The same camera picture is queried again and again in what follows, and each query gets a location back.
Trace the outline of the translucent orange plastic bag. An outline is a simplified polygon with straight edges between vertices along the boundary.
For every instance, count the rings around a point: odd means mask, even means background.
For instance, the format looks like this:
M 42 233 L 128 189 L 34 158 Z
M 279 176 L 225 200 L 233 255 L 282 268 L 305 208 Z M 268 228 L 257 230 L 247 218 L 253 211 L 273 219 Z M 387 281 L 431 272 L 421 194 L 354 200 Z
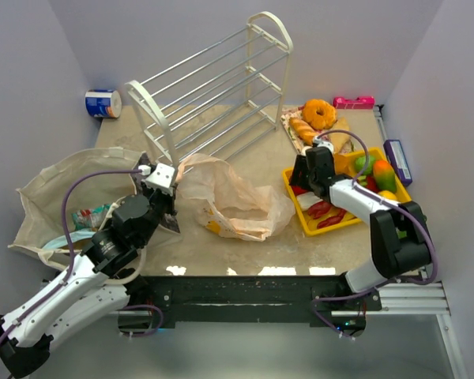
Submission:
M 227 162 L 201 153 L 184 159 L 178 194 L 194 206 L 197 222 L 223 238 L 263 242 L 295 215 L 289 197 L 272 186 L 253 186 Z

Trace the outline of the green red snack packet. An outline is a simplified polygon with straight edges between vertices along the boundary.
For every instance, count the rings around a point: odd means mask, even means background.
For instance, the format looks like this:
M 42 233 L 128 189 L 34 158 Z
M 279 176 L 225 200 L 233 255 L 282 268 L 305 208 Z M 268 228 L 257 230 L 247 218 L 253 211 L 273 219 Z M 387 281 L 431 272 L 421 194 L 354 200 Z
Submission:
M 80 209 L 72 213 L 71 219 L 75 230 L 97 230 L 105 220 L 110 207 L 110 204 L 104 204 L 96 208 Z

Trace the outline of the blue brown chips bag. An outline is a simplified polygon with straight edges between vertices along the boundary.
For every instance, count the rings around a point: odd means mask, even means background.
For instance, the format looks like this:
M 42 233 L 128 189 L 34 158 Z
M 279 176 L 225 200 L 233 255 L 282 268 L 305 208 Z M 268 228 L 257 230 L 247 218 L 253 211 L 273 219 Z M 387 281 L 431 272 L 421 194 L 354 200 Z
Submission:
M 92 236 L 95 234 L 95 231 L 91 229 L 81 229 L 79 231 L 73 231 L 70 233 L 70 239 L 73 243 L 74 250 L 82 250 L 85 245 L 87 245 Z M 51 241 L 49 241 L 44 247 L 43 250 L 68 250 L 68 242 L 66 236 L 62 235 Z

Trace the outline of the cream canvas tote bag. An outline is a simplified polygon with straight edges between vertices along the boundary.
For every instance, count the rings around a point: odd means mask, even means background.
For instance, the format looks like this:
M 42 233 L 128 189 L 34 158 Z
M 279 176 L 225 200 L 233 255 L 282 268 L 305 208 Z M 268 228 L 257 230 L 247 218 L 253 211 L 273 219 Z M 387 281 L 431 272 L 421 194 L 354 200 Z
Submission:
M 64 270 L 70 262 L 69 250 L 47 248 L 46 244 L 64 235 L 62 201 L 70 186 L 97 171 L 132 170 L 149 163 L 145 152 L 111 147 L 86 149 L 44 168 L 17 191 L 24 220 L 9 248 L 37 258 L 48 267 Z M 85 180 L 70 194 L 67 203 L 65 220 L 69 231 L 75 230 L 73 213 L 111 205 L 140 191 L 140 175 L 106 174 Z

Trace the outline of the red apple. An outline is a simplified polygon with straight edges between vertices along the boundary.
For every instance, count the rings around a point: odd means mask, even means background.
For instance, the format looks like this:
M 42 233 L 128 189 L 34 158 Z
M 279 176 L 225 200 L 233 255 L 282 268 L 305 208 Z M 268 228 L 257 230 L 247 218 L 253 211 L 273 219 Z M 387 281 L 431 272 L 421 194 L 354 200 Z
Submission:
M 301 194 L 304 194 L 304 193 L 308 193 L 309 190 L 308 189 L 303 189 L 299 186 L 291 186 L 291 189 L 292 189 L 292 192 L 295 194 L 295 196 L 299 196 Z

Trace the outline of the large brown muffin bread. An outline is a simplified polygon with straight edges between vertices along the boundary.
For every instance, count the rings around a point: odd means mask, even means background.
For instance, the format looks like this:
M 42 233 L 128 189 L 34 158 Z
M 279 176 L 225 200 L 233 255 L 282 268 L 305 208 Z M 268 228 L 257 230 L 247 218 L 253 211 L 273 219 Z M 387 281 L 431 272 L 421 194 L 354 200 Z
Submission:
M 346 174 L 350 178 L 355 176 L 354 163 L 350 157 L 342 154 L 334 154 L 333 161 L 335 174 Z

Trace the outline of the white celery cabbage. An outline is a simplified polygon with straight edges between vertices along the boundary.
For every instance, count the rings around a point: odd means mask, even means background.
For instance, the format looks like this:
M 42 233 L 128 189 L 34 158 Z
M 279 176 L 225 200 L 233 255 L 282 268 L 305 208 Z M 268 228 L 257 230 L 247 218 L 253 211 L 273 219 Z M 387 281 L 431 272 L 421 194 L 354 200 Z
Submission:
M 313 192 L 302 193 L 296 197 L 299 207 L 302 212 L 305 212 L 312 205 L 315 205 L 322 201 L 322 199 L 316 196 Z

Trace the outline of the red lobster toy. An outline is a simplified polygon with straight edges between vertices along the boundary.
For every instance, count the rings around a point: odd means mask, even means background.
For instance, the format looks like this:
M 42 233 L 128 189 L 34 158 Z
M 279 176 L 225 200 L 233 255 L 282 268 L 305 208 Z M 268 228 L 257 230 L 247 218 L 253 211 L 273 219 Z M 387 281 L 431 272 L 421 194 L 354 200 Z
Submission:
M 308 226 L 310 229 L 319 230 L 339 224 L 346 216 L 342 208 L 332 206 L 326 201 L 320 201 L 307 209 Z

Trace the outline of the tan triangular pastry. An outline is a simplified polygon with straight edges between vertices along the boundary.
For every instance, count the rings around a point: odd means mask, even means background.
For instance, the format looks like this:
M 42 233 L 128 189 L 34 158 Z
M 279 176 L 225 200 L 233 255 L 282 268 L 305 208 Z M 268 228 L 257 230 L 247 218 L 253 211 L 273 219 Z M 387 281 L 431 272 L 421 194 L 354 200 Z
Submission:
M 346 118 L 339 118 L 330 129 L 328 135 L 329 142 L 333 145 L 333 152 L 336 154 L 345 154 L 353 151 L 351 137 L 346 133 L 334 133 L 334 130 L 349 131 L 350 126 Z

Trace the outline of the baguette bread loaf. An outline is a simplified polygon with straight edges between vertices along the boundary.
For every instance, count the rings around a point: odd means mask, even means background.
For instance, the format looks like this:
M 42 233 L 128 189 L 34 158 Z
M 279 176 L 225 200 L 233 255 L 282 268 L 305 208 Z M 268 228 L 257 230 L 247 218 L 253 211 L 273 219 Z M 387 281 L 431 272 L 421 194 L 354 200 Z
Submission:
M 313 139 L 319 135 L 317 130 L 313 129 L 301 118 L 290 118 L 288 123 L 293 128 L 298 137 L 309 146 L 313 144 Z

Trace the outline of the green custard apple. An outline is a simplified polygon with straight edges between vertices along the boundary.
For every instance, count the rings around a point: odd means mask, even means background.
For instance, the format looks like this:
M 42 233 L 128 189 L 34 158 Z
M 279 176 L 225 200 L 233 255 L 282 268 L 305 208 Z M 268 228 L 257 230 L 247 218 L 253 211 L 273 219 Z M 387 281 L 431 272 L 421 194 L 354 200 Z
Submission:
M 376 161 L 376 158 L 373 155 L 360 156 L 354 161 L 354 169 L 356 173 L 361 173 L 363 176 L 371 175 L 373 172 L 373 166 Z

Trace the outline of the yellow plastic bin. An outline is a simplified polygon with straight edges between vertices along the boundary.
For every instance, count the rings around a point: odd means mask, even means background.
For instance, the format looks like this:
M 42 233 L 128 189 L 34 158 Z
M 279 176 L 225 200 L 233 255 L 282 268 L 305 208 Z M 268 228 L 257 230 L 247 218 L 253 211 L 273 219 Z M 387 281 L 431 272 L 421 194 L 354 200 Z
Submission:
M 371 163 L 373 163 L 375 160 L 386 160 L 384 152 L 380 148 L 368 148 L 369 153 L 371 156 Z M 345 174 L 349 174 L 352 177 L 355 176 L 357 173 L 356 167 L 361 166 L 356 165 L 355 161 L 363 161 L 365 159 L 364 156 L 364 151 L 360 150 L 357 152 L 349 152 L 347 154 L 338 154 L 337 155 L 339 158 L 344 157 L 343 159 L 343 172 Z M 323 206 L 323 209 L 328 209 L 328 212 L 324 213 L 321 215 L 319 218 L 315 219 L 313 218 L 313 215 L 316 216 L 318 214 L 318 209 L 320 208 L 319 206 L 315 207 L 314 211 L 309 211 L 308 209 L 321 202 L 322 199 L 319 197 L 316 197 L 312 191 L 309 191 L 307 189 L 304 189 L 302 186 L 291 186 L 291 176 L 293 173 L 294 169 L 293 167 L 286 168 L 282 171 L 282 177 L 284 180 L 284 184 L 286 187 L 286 190 L 288 191 L 288 195 L 291 198 L 291 200 L 294 203 L 296 214 L 298 217 L 298 220 L 302 226 L 303 232 L 306 236 L 308 237 L 315 237 L 318 235 L 322 235 L 324 233 L 328 233 L 331 231 L 335 231 L 344 227 L 350 227 L 352 225 L 356 225 L 359 223 L 362 223 L 362 220 L 358 219 L 354 215 L 352 215 L 350 212 L 347 212 L 344 214 L 343 217 L 340 216 L 340 209 L 337 207 L 331 206 L 329 209 L 327 208 L 328 205 Z M 375 184 L 374 177 L 372 174 L 367 176 L 367 179 L 363 179 L 363 176 L 358 179 L 358 182 L 360 184 L 368 184 L 370 187 L 369 189 L 378 190 L 377 184 Z M 411 197 L 408 193 L 408 191 L 405 189 L 405 187 L 402 185 L 400 182 L 399 178 L 395 175 L 395 182 L 396 182 L 396 191 L 388 191 L 384 193 L 386 196 L 386 199 L 388 200 L 395 200 L 400 203 L 405 203 L 411 201 Z M 329 226 L 325 226 L 323 228 L 317 228 L 317 226 L 324 220 L 332 217 L 337 217 L 340 219 L 339 223 L 331 224 Z

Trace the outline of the pink box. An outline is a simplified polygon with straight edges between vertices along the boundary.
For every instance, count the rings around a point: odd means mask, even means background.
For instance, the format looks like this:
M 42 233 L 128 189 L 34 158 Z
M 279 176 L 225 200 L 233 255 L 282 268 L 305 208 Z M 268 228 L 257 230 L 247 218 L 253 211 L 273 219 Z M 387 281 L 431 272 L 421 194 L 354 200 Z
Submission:
M 374 105 L 375 99 L 373 96 L 359 96 L 355 99 L 348 99 L 343 96 L 333 98 L 333 106 L 336 109 L 372 110 Z

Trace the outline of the white metal shoe rack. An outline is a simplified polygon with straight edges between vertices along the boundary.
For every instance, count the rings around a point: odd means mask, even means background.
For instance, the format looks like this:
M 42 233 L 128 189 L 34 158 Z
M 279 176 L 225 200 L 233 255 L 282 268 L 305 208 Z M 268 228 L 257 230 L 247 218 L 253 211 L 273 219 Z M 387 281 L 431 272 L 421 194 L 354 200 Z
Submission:
M 243 28 L 125 88 L 152 160 L 230 159 L 281 128 L 293 42 L 263 11 Z

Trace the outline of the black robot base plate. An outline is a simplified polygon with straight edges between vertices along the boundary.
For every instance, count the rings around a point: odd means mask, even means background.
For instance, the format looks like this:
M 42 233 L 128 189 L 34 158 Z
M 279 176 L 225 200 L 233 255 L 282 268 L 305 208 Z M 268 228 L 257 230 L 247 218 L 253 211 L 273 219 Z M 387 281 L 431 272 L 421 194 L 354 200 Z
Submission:
M 181 322 L 333 325 L 360 335 L 379 311 L 377 290 L 353 298 L 342 276 L 146 276 L 118 313 L 120 332 L 142 334 Z

